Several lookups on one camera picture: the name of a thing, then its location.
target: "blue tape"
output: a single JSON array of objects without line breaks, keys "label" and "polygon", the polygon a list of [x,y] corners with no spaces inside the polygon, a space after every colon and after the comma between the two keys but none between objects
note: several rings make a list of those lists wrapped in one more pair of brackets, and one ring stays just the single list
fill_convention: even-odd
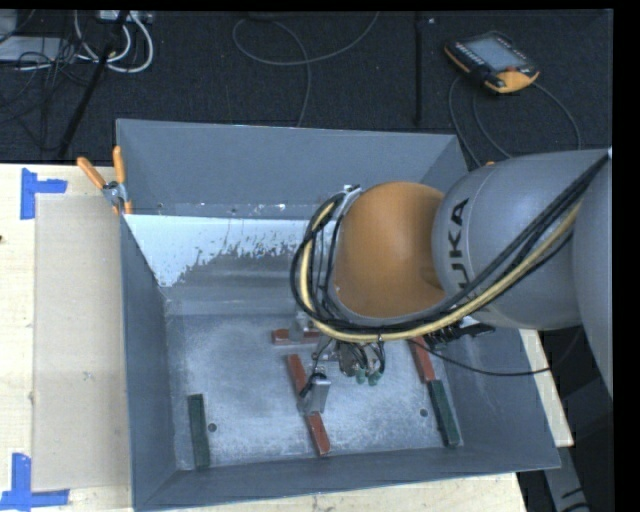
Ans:
[{"label": "blue tape", "polygon": [[30,512],[32,507],[66,505],[69,489],[62,491],[31,492],[31,458],[22,453],[11,456],[11,490],[0,496],[0,510]]},{"label": "blue tape", "polygon": [[33,219],[36,216],[36,194],[62,194],[66,190],[67,182],[65,180],[38,181],[38,175],[35,172],[23,167],[20,218]]}]

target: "power cord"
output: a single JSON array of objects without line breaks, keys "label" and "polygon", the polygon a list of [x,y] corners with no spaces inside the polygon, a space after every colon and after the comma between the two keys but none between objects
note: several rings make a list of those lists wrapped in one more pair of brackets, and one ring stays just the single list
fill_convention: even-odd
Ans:
[{"label": "power cord", "polygon": [[456,361],[455,359],[451,359],[450,357],[443,356],[442,354],[429,348],[428,346],[422,343],[418,343],[417,341],[414,341],[412,339],[407,339],[407,342],[411,343],[412,345],[415,345],[416,347],[420,347],[422,350],[429,352],[431,355],[434,355],[442,359],[443,361],[446,361],[447,363],[451,363],[455,366],[459,366],[460,368],[464,368],[465,370],[479,373],[481,375],[488,375],[491,377],[525,377],[529,375],[537,375],[538,373],[545,373],[551,370],[551,368],[548,366],[546,366],[545,368],[540,368],[538,370],[529,370],[529,371],[522,371],[522,372],[494,372],[490,370],[483,370],[482,368],[469,366],[468,364],[462,363],[460,361]]},{"label": "power cord", "polygon": [[[460,80],[460,78],[461,78],[460,75],[458,75],[453,80],[453,82],[451,83],[451,86],[449,87],[449,98],[448,98],[449,115],[450,115],[451,121],[452,121],[452,123],[454,125],[454,129],[455,129],[456,135],[458,136],[458,139],[460,140],[462,145],[467,150],[469,156],[473,160],[473,163],[476,165],[476,167],[482,167],[483,163],[478,159],[476,154],[471,149],[471,146],[469,145],[468,141],[464,137],[464,135],[462,133],[462,130],[460,128],[460,125],[458,123],[458,120],[456,118],[454,109],[453,109],[453,91],[454,91],[454,88],[457,85],[458,81]],[[533,82],[531,84],[531,87],[534,87],[535,89],[538,89],[539,91],[541,91],[545,96],[547,96],[549,99],[551,99],[562,110],[562,112],[565,114],[566,118],[571,123],[571,126],[573,127],[573,130],[575,132],[575,135],[576,135],[576,149],[578,149],[578,150],[582,149],[582,135],[580,134],[580,129],[578,127],[578,124],[577,124],[575,118],[573,117],[571,112],[569,112],[567,107],[553,93],[551,93],[548,89],[546,89],[542,85],[538,84],[537,82]],[[480,118],[480,115],[479,115],[479,112],[478,112],[478,101],[477,101],[478,100],[478,95],[479,95],[479,90],[476,89],[474,91],[473,97],[472,97],[472,109],[473,109],[474,120],[475,120],[480,132],[482,133],[482,135],[484,135],[484,137],[489,141],[489,143],[502,156],[504,156],[505,158],[512,158],[513,155],[511,153],[507,152],[502,146],[500,146],[495,141],[495,139],[491,136],[491,134],[487,130],[486,126],[482,122],[482,120]]]},{"label": "power cord", "polygon": [[[76,35],[78,36],[78,38],[81,41],[83,41],[81,43],[81,47],[88,54],[88,55],[78,54],[78,58],[82,59],[82,60],[89,61],[89,62],[93,62],[94,64],[98,64],[99,61],[100,61],[100,57],[98,56],[98,54],[96,52],[94,52],[91,49],[89,44],[84,42],[84,35],[83,35],[82,31],[80,30],[80,24],[78,22],[78,10],[77,9],[74,9],[74,11],[73,11],[73,19],[74,19],[74,27],[75,27]],[[146,46],[147,46],[147,58],[144,61],[144,63],[142,63],[140,66],[137,66],[137,67],[122,67],[122,66],[117,66],[117,65],[113,64],[114,62],[117,62],[117,61],[120,61],[120,60],[124,59],[129,54],[129,51],[131,50],[131,47],[132,47],[132,39],[131,39],[131,34],[129,32],[129,29],[126,26],[123,25],[122,31],[123,31],[123,33],[125,35],[125,38],[126,38],[125,48],[121,52],[117,53],[116,55],[109,56],[107,58],[106,66],[111,71],[116,71],[118,73],[140,73],[140,72],[146,70],[149,66],[151,66],[151,63],[153,62],[153,57],[154,57],[153,39],[151,38],[151,34],[149,33],[149,30],[147,30],[147,28],[144,26],[144,24],[140,21],[139,16],[137,16],[135,14],[129,14],[127,20],[133,21],[136,24],[138,30],[140,30],[140,32],[142,32],[142,34],[144,36],[144,39],[146,41]]]},{"label": "power cord", "polygon": [[33,15],[35,14],[37,9],[31,9],[31,11],[29,12],[29,14],[27,15],[26,19],[20,23],[20,25],[18,25],[17,27],[15,27],[13,30],[11,30],[10,32],[3,34],[2,36],[0,36],[0,44],[4,43],[5,41],[7,41],[8,39],[10,39],[11,37],[13,37],[16,33],[20,32],[27,23],[29,23],[29,20],[31,18],[33,18]]},{"label": "power cord", "polygon": [[[339,50],[336,50],[334,52],[325,54],[325,55],[320,55],[318,57],[313,57],[313,58],[309,58],[309,56],[307,55],[307,51],[304,47],[304,45],[302,44],[302,41],[300,40],[300,38],[295,34],[295,32],[293,32],[290,28],[288,28],[286,25],[284,25],[283,23],[279,22],[279,21],[275,21],[273,19],[269,19],[269,23],[277,26],[278,28],[280,28],[281,30],[287,32],[296,42],[296,44],[298,45],[298,47],[300,48],[300,51],[304,57],[303,60],[294,60],[294,61],[276,61],[276,60],[269,60],[269,59],[263,59],[262,57],[259,57],[251,52],[249,52],[247,49],[244,48],[244,46],[242,46],[242,44],[240,44],[240,41],[238,40],[238,28],[245,23],[247,20],[246,19],[241,19],[239,20],[234,26],[233,26],[233,30],[231,32],[231,36],[233,39],[233,42],[236,46],[236,48],[242,52],[245,56],[249,57],[250,59],[255,60],[256,62],[260,62],[262,64],[267,64],[270,66],[305,66],[306,67],[306,71],[307,71],[307,85],[306,85],[306,91],[305,91],[305,96],[304,96],[304,101],[302,104],[302,108],[300,111],[300,114],[298,116],[298,121],[296,122],[296,127],[300,127],[302,126],[302,121],[304,119],[304,115],[306,113],[307,110],[307,104],[309,102],[309,96],[311,95],[311,64],[314,62],[320,62],[323,60],[327,60],[330,59],[332,57],[335,57],[337,55],[340,55],[341,53],[346,52],[347,50],[350,50],[351,48],[353,48],[356,44],[358,44],[371,30],[371,28],[373,27],[373,25],[375,24],[376,20],[378,19],[378,17],[380,16],[380,11],[376,12],[376,14],[374,15],[373,19],[371,20],[371,22],[369,23],[369,25],[364,29],[364,31],[351,43],[349,43],[347,46],[340,48]],[[264,23],[264,21],[262,20],[256,20],[256,18],[250,18],[251,21],[258,21],[260,23]]]}]

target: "black wire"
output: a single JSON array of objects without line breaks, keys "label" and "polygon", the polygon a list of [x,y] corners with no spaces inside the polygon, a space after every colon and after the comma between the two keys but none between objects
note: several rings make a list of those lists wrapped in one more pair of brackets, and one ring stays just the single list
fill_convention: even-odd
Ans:
[{"label": "black wire", "polygon": [[344,219],[343,215],[336,219],[335,225],[333,227],[333,233],[331,234],[331,244],[329,245],[329,256],[327,258],[327,270],[324,276],[324,286],[322,288],[322,305],[327,313],[333,314],[335,317],[342,320],[346,320],[340,309],[336,306],[336,304],[333,302],[333,299],[331,299],[331,296],[329,295],[329,280],[333,271],[333,258],[335,256],[338,232],[340,231],[342,219]]},{"label": "black wire", "polygon": [[315,364],[313,365],[313,372],[315,373],[318,371],[318,362],[320,361],[320,356],[322,355],[322,353],[327,350],[329,348],[329,345],[331,345],[331,342],[334,341],[332,338],[329,338],[329,340],[324,344],[324,346],[318,351],[318,353],[316,354],[316,361]]},{"label": "black wire", "polygon": [[304,57],[303,60],[299,60],[299,61],[273,61],[273,60],[263,59],[261,57],[258,57],[257,55],[254,55],[254,54],[248,52],[240,44],[240,42],[238,41],[238,34],[237,34],[238,27],[240,25],[242,25],[246,21],[245,19],[239,20],[233,26],[233,30],[231,32],[231,36],[232,36],[234,44],[236,45],[236,48],[238,50],[240,50],[240,52],[242,52],[244,55],[246,55],[250,59],[253,59],[253,60],[257,61],[257,62],[260,62],[262,64],[268,64],[270,66],[301,66],[301,65],[304,65],[306,67],[306,71],[307,71],[307,88],[306,88],[306,91],[305,91],[305,94],[304,94],[304,100],[302,102],[302,108],[301,108],[300,114],[298,116],[298,121],[296,123],[296,127],[299,128],[300,126],[302,126],[302,120],[304,119],[304,115],[305,115],[306,110],[307,110],[307,105],[309,103],[309,97],[311,96],[311,63],[319,62],[321,60],[326,60],[326,59],[329,59],[331,57],[335,57],[336,55],[339,55],[339,54],[349,50],[350,48],[353,48],[364,36],[366,36],[369,33],[369,31],[371,30],[371,27],[373,27],[373,25],[376,22],[376,20],[378,19],[379,15],[380,15],[380,12],[377,12],[375,14],[375,16],[373,17],[373,20],[371,21],[371,23],[369,23],[367,28],[364,30],[364,32],[362,32],[362,34],[355,41],[353,41],[351,44],[345,46],[344,48],[341,48],[340,50],[332,52],[330,54],[321,55],[319,57],[314,57],[314,58],[311,58],[311,59],[309,58],[309,55],[307,54],[307,50],[305,49],[304,45],[302,44],[302,41],[296,35],[296,33],[293,32],[293,30],[288,28],[283,23],[280,23],[279,21],[271,21],[271,23],[273,25],[276,25],[280,29],[282,29],[285,32],[287,32],[295,40],[296,44],[300,48],[300,51],[302,52],[302,55]]},{"label": "black wire", "polygon": [[[9,113],[11,114],[11,116],[9,118],[3,119],[2,121],[0,121],[0,124],[4,124],[5,122],[9,122],[9,121],[13,121],[15,120],[21,127],[22,129],[25,131],[25,133],[27,134],[27,136],[29,137],[29,139],[31,139],[31,141],[38,147],[38,149],[41,152],[41,158],[42,158],[42,152],[43,151],[55,151],[56,149],[58,149],[60,147],[60,144],[57,144],[55,146],[48,146],[46,145],[45,141],[47,138],[47,127],[48,127],[48,110],[50,107],[50,102],[53,98],[54,93],[57,91],[58,87],[56,87],[55,85],[55,81],[56,81],[56,77],[57,77],[57,73],[59,70],[61,70],[61,68],[59,67],[59,63],[60,60],[64,60],[65,58],[65,52],[67,51],[67,48],[69,47],[69,45],[63,45],[62,42],[60,44],[60,46],[58,47],[58,53],[56,55],[56,57],[52,60],[49,58],[49,56],[47,56],[46,54],[44,54],[43,52],[36,52],[36,51],[28,51],[28,52],[23,52],[20,57],[18,58],[18,61],[16,63],[17,67],[20,67],[22,60],[28,56],[31,55],[35,55],[35,56],[39,56],[39,57],[43,57],[45,60],[48,60],[51,64],[51,66],[49,67],[42,67],[41,69],[34,69],[32,72],[33,74],[31,75],[31,77],[29,78],[29,80],[27,81],[27,84],[21,89],[21,91],[18,93],[18,95],[16,95],[14,98],[12,98],[11,100],[6,100],[6,98],[4,98],[4,96],[2,96],[2,94],[0,93],[0,101],[2,101],[2,107],[6,108]],[[49,81],[49,77],[51,76],[51,69],[54,68],[54,74],[53,74],[53,80],[51,83],[51,86],[48,86],[48,81]],[[17,98],[22,94],[22,92],[24,90],[26,90],[26,87],[31,83],[31,80],[33,79],[33,77],[36,75],[36,73],[40,70],[47,70],[47,77],[43,83],[43,89],[42,89],[42,99],[40,102],[32,105],[33,108],[28,108],[27,110],[16,114],[11,108],[10,105],[11,103],[13,103],[15,100],[17,100]],[[50,93],[49,94],[45,94],[45,91],[47,89],[47,87],[50,88]],[[29,128],[29,126],[22,120],[22,117],[26,114],[28,114],[29,112],[31,112],[32,110],[35,110],[36,107],[41,107],[41,112],[40,112],[40,130],[41,130],[41,135],[40,137],[36,136]]]},{"label": "black wire", "polygon": [[525,259],[529,251],[533,248],[533,246],[537,243],[537,240],[544,234],[547,227],[549,227],[555,220],[557,220],[560,215],[569,208],[576,200],[587,190],[589,184],[596,176],[596,174],[601,170],[604,163],[608,161],[608,154],[605,154],[598,161],[596,161],[593,165],[591,165],[582,175],[576,178],[569,187],[567,187],[556,199],[553,201],[551,205],[549,205],[551,210],[555,210],[555,213],[550,213],[547,221],[544,224],[541,224],[532,234],[531,238],[525,242],[523,247],[520,249],[520,252],[516,255],[516,257],[512,260],[509,267],[506,269],[505,274],[510,272],[511,269],[515,268],[518,264]]},{"label": "black wire", "polygon": [[10,100],[5,100],[3,105],[0,105],[0,108],[6,107],[8,105],[11,105],[13,103],[15,103],[16,101],[18,101],[18,99],[26,92],[27,88],[29,87],[29,85],[31,84],[31,81],[33,80],[33,77],[35,77],[36,74],[32,73],[29,75],[29,80],[27,80],[27,83],[25,85],[22,86],[22,89],[20,89],[16,95],[11,98]]},{"label": "black wire", "polygon": [[362,350],[358,350],[360,348],[359,345],[356,346],[354,343],[347,343],[347,342],[341,342],[340,344],[347,347],[349,352],[351,352],[351,355],[358,362],[358,366],[360,366],[360,368],[362,369],[367,368],[366,356],[364,355]]},{"label": "black wire", "polygon": [[59,160],[64,158],[66,152],[69,149],[69,146],[71,145],[71,141],[73,140],[80,121],[82,120],[87,105],[89,104],[89,101],[91,100],[91,97],[95,92],[95,89],[100,81],[100,77],[107,67],[109,54],[116,46],[116,38],[118,37],[118,33],[116,31],[122,29],[126,22],[127,16],[129,16],[128,9],[122,9],[121,11],[119,11],[113,28],[109,31],[109,37],[104,44],[102,54],[100,55],[100,60],[98,61],[95,71],[91,75],[89,85],[85,87],[82,98],[75,108],[71,120],[69,121],[69,124],[67,125],[67,128],[65,129],[64,134],[62,135],[62,138],[60,140],[60,149],[57,152],[57,158]]},{"label": "black wire", "polygon": [[380,366],[378,367],[378,372],[380,375],[384,373],[386,362],[385,362],[385,353],[384,353],[384,341],[379,341],[378,343],[370,344],[371,350],[378,356],[378,361],[380,362]]},{"label": "black wire", "polygon": [[589,506],[588,503],[585,503],[584,501],[582,501],[580,503],[569,505],[567,508],[563,508],[561,512],[573,512],[574,510],[580,510],[580,509],[589,511],[591,510],[591,507]]},{"label": "black wire", "polygon": [[417,347],[420,347],[422,350],[426,350],[430,354],[436,357],[439,357],[440,359],[442,359],[443,361],[446,361],[447,363],[453,364],[455,366],[459,366],[460,368],[464,368],[465,370],[470,370],[472,372],[479,373],[481,375],[489,375],[491,377],[525,377],[528,375],[537,375],[538,373],[544,373],[551,370],[551,368],[547,366],[546,368],[540,368],[539,370],[529,370],[524,372],[493,372],[489,370],[483,370],[481,368],[475,368],[465,363],[461,363],[460,361],[456,361],[455,359],[451,359],[449,357],[443,356],[442,354],[439,354],[435,350],[432,350],[428,346],[423,345],[422,343],[418,343],[417,341],[408,339],[407,342],[412,343]]},{"label": "black wire", "polygon": [[363,370],[368,370],[369,368],[369,357],[367,356],[367,352],[365,351],[364,347],[362,345],[358,345],[356,343],[349,343],[349,348],[355,349],[356,351],[358,351],[360,353],[360,356],[362,357],[362,369]]},{"label": "black wire", "polygon": [[553,258],[556,254],[558,254],[568,243],[569,241],[573,238],[573,232],[569,233],[569,235],[567,235],[565,237],[565,239],[558,244],[557,247],[555,247],[553,249],[553,251],[551,251],[549,254],[547,254],[544,258],[540,259],[539,261],[536,262],[535,265],[533,265],[529,270],[527,270],[523,275],[521,275],[518,279],[516,279],[515,281],[513,281],[511,284],[509,284],[509,286],[507,286],[504,290],[502,290],[499,294],[497,294],[496,296],[493,297],[492,302],[498,300],[500,297],[502,297],[505,293],[507,293],[509,290],[511,290],[511,288],[513,288],[515,285],[517,285],[518,283],[520,283],[523,279],[525,279],[526,277],[528,277],[529,275],[531,275],[533,272],[535,272],[536,270],[538,270],[540,267],[542,267],[545,263],[547,263],[551,258]]},{"label": "black wire", "polygon": [[33,15],[35,14],[36,10],[37,9],[31,9],[31,12],[27,16],[27,18],[20,25],[18,25],[16,28],[11,30],[7,34],[4,34],[4,35],[0,36],[0,44],[4,43],[6,40],[8,40],[11,37],[13,37],[16,33],[20,32],[20,30],[22,30],[24,28],[24,26],[29,22],[29,20],[33,17]]},{"label": "black wire", "polygon": [[464,135],[462,134],[462,130],[460,129],[460,125],[458,124],[456,115],[453,110],[453,89],[459,80],[460,80],[460,75],[456,76],[453,82],[451,82],[451,86],[449,87],[449,115],[451,116],[453,127],[456,131],[456,135],[458,136],[458,139],[460,140],[460,143],[462,144],[462,147],[466,148],[467,152],[469,153],[469,156],[471,157],[473,162],[476,164],[476,167],[482,167],[480,160],[471,149],[471,146],[469,145],[467,140],[464,138]]},{"label": "black wire", "polygon": [[[571,126],[573,127],[573,130],[574,130],[574,132],[576,134],[576,139],[577,139],[577,143],[576,143],[577,144],[577,148],[576,149],[582,149],[582,136],[580,135],[580,128],[578,128],[578,124],[576,123],[576,120],[573,117],[573,115],[571,115],[571,112],[569,112],[569,110],[564,106],[564,104],[557,97],[555,97],[549,90],[545,89],[544,87],[542,87],[537,82],[533,82],[531,85],[533,87],[535,87],[536,89],[538,89],[539,91],[541,91],[544,94],[546,94],[547,97],[549,97],[553,102],[555,102],[555,104],[558,105],[558,107],[560,107],[560,109],[564,112],[564,114],[566,115],[567,119],[571,123]],[[489,134],[487,128],[485,127],[484,123],[480,119],[480,115],[478,113],[478,95],[479,95],[479,92],[480,92],[480,90],[476,89],[474,91],[474,93],[473,93],[473,99],[472,99],[473,116],[474,116],[474,119],[476,121],[476,124],[478,125],[478,128],[480,129],[482,134],[486,137],[486,139],[491,143],[491,145],[496,150],[498,150],[504,157],[512,158],[513,155],[508,153],[504,148],[502,148],[502,146],[500,146],[495,141],[495,139]]]},{"label": "black wire", "polygon": [[479,94],[479,89],[476,89],[473,92],[473,99],[471,101],[471,106],[473,108],[473,117],[476,120],[476,124],[478,125],[478,128],[480,128],[480,131],[482,132],[482,134],[487,138],[487,140],[491,143],[491,145],[494,148],[496,148],[500,153],[502,153],[504,157],[511,158],[512,155],[507,153],[504,149],[502,149],[500,145],[498,145],[498,143],[493,139],[493,137],[489,135],[489,132],[485,128],[483,122],[480,120],[480,116],[478,115],[478,94]]},{"label": "black wire", "polygon": [[[324,229],[320,231],[320,269],[322,269],[322,260],[324,259]],[[315,294],[318,294],[318,290],[320,290],[320,276],[322,272],[318,271],[318,279],[316,279],[315,284]]]},{"label": "black wire", "polygon": [[378,16],[380,16],[380,11],[376,12],[375,15],[373,16],[373,19],[371,20],[371,22],[369,23],[369,25],[367,26],[367,28],[364,29],[364,31],[362,32],[362,34],[360,34],[357,39],[355,39],[352,43],[349,43],[347,46],[340,48],[339,50],[336,50],[335,52],[331,52],[328,53],[326,55],[320,55],[318,57],[313,57],[311,59],[306,58],[304,60],[296,60],[296,61],[277,61],[277,60],[268,60],[268,59],[263,59],[261,57],[258,57],[257,55],[254,55],[250,52],[248,52],[238,41],[238,36],[237,36],[237,31],[238,31],[238,27],[240,25],[242,25],[246,20],[242,19],[240,21],[238,21],[238,23],[236,23],[233,27],[233,31],[232,31],[232,37],[233,37],[233,42],[235,43],[236,47],[238,48],[238,50],[240,50],[242,53],[244,53],[247,57],[256,60],[258,62],[262,62],[263,64],[270,64],[272,66],[301,66],[303,64],[312,64],[313,62],[319,62],[321,60],[326,60],[326,59],[330,59],[332,57],[335,57],[337,55],[340,55],[341,53],[346,52],[347,50],[350,50],[351,48],[353,48],[356,44],[358,44],[362,38],[364,38],[364,36],[366,36],[369,31],[371,30],[371,28],[373,27],[373,25],[375,24],[376,20],[378,19]]}]

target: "beige board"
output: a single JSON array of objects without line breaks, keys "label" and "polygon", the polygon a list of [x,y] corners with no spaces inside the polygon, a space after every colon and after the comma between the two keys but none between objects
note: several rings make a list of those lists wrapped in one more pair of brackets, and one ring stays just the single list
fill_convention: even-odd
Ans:
[{"label": "beige board", "polygon": [[126,485],[118,218],[99,197],[37,207],[33,485]]},{"label": "beige board", "polygon": [[0,491],[31,455],[35,223],[20,220],[19,165],[0,165]]}]

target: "handheld device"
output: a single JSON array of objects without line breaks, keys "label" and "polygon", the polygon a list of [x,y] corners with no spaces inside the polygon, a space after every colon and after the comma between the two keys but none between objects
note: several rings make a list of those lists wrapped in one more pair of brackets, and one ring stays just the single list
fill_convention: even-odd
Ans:
[{"label": "handheld device", "polygon": [[501,94],[524,89],[540,74],[527,55],[496,31],[448,41],[444,52],[470,79]]}]

